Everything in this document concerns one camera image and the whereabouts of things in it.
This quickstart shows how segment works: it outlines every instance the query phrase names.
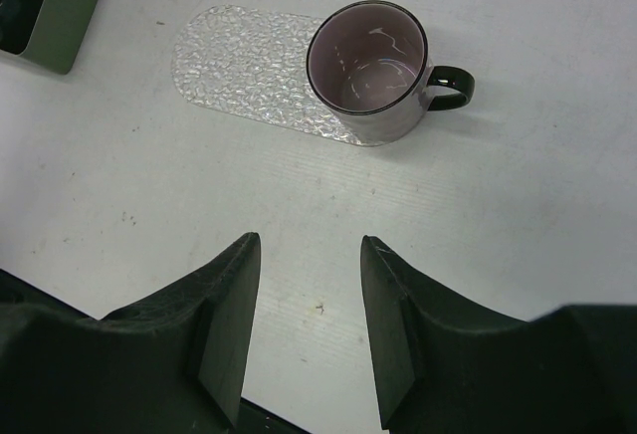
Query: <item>black rim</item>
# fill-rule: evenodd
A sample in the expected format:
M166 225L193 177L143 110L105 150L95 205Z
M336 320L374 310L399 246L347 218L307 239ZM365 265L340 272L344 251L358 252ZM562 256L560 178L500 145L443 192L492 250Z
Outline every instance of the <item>black rim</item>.
M338 16L340 13L342 13L342 12L348 10L348 9L354 8L356 6L362 6L363 4L382 4L382 5L385 5L385 6L392 7L394 9L398 9L398 10L402 11L404 14L406 14L409 17L409 19L411 19L416 24L416 26L418 27L418 31L420 31L420 36L422 37L423 49L424 49L424 51L423 51L423 59L422 59L422 63L420 63L420 71L418 71L418 76L416 76L416 79L414 80L413 84L411 86L409 86L409 89L407 89L407 91L405 91L405 94L400 96L393 103L388 104L387 106L383 106L382 108L375 108L374 110L348 110L346 108L340 108L339 106L336 106L336 105L332 104L330 101L328 101L323 96L321 96L319 94L319 91L317 91L317 88L315 87L314 83L312 82L312 77L310 76L310 52L312 51L312 47L314 46L315 40L319 36L320 31L322 30L322 28L329 21L332 20L332 18L334 18L335 16ZM333 13L331 16L329 16L327 19L325 19L322 22L322 24L318 27L317 31L315 32L314 36L312 37L310 45L308 46L308 52L306 54L306 74L308 76L308 81L310 82L310 87L312 88L314 93L317 95L318 99L323 104L328 106L330 109L334 109L337 112L346 113L346 114L349 114L349 115L370 115L372 113L378 113L378 112L382 112L384 110L393 108L398 103L400 103L401 101L406 99L407 96L409 96L413 92L413 90L416 88L416 86L418 86L418 83L422 79L423 74L425 74L425 69L427 69L427 57L428 57L428 54L429 54L429 44L427 43L427 35L425 34L425 30L423 29L422 24L420 24L420 21L418 21L418 19L416 19L416 17L413 14L411 14L409 11L407 11L402 6L398 6L397 4L390 3L389 1L380 1L380 0L358 1L356 3L350 4L348 6L345 6L344 8L339 9L338 11Z

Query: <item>silver coaster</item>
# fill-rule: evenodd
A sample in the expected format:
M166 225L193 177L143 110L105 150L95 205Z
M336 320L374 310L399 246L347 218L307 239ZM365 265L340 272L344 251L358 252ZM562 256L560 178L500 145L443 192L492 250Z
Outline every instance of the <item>silver coaster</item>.
M355 145L362 142L317 99L306 52L321 19L215 6L181 31L172 79L192 104Z

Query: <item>mug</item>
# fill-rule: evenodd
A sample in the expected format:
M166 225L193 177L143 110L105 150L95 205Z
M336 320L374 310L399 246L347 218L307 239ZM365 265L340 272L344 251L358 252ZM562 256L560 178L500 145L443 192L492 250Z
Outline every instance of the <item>mug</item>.
M476 84L462 69L433 67L420 22L386 1L329 16L310 42L306 70L317 97L363 142L402 137L427 109L465 106ZM456 92L432 98L432 86Z
M20 54L29 44L43 0L0 0L0 50Z

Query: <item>mug handle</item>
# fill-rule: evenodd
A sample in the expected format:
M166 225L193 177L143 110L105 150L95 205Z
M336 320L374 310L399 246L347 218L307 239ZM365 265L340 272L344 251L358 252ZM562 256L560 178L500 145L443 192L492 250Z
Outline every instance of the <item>mug handle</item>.
M474 95L476 80L464 69L436 66L429 76L427 87L440 86L458 91L457 94L436 96L429 110L448 110L466 106Z

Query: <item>white table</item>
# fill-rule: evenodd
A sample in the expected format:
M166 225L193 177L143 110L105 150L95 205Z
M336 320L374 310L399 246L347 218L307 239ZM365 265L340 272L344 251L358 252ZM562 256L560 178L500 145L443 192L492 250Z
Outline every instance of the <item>white table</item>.
M477 87L379 148L197 108L173 86L176 36L207 8L352 1L101 0L69 75L3 60L0 266L102 317L259 232L244 395L317 433L380 431L364 234L511 316L636 303L637 0L391 0Z

